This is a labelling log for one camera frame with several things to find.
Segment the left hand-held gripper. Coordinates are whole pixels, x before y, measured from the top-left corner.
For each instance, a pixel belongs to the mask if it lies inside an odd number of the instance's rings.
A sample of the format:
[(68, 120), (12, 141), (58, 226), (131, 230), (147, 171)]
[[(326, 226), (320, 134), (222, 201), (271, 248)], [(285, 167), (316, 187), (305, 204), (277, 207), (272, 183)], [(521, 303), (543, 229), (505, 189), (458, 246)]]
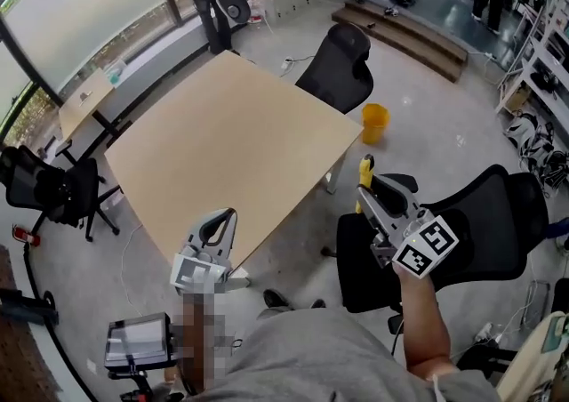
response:
[(172, 264), (170, 284), (178, 294), (213, 293), (227, 281), (236, 223), (236, 210), (228, 208), (208, 213), (193, 227)]

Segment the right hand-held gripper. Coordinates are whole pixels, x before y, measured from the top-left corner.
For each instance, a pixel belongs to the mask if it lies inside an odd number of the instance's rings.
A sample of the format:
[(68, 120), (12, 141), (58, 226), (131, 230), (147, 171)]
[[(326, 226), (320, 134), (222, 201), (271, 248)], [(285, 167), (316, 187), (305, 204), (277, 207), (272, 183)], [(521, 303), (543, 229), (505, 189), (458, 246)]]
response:
[(399, 266), (417, 278), (426, 277), (459, 244), (440, 215), (418, 205), (416, 180), (407, 174), (376, 176), (376, 196), (363, 184), (357, 201), (376, 230), (370, 248), (381, 268)]

